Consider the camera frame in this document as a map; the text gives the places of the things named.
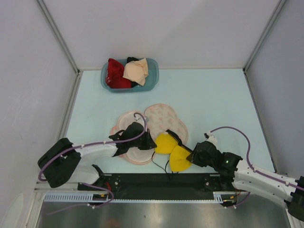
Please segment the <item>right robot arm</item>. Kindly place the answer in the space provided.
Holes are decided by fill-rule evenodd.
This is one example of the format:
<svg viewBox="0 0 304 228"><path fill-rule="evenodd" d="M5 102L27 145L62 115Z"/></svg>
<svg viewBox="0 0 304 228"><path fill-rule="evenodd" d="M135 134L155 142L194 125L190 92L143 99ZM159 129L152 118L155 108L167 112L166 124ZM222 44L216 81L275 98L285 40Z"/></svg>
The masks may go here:
<svg viewBox="0 0 304 228"><path fill-rule="evenodd" d="M187 160L200 167L212 167L223 190L233 187L244 190L282 206L294 218L304 220L304 177L294 179L249 166L242 157L220 152L208 141L198 143Z"/></svg>

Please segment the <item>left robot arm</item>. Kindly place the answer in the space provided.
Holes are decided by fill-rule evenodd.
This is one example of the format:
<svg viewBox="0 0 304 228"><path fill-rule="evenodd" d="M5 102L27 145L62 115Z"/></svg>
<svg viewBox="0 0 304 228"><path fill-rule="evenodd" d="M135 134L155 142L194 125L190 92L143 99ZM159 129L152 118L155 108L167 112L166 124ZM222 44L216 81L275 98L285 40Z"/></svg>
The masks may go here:
<svg viewBox="0 0 304 228"><path fill-rule="evenodd" d="M157 147L146 125L133 122L125 130L109 136L108 141L75 145L68 138L58 140L39 160L38 179L51 188L67 183L79 170L81 160L99 156L118 157L136 149L140 154Z"/></svg>

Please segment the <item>yellow black bra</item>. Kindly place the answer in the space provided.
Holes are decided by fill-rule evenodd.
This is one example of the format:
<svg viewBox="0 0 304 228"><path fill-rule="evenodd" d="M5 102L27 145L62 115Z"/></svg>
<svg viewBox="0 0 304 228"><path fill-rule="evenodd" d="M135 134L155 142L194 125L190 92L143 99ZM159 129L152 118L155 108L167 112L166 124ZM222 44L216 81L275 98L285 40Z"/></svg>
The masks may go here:
<svg viewBox="0 0 304 228"><path fill-rule="evenodd" d="M155 143L156 148L151 156L151 162L161 168L170 181L173 180L175 174L191 167L191 162L187 160L187 157L191 155L192 150L183 144L175 132L170 129L166 130L157 136ZM153 160L155 154L169 155L165 167L160 166Z"/></svg>

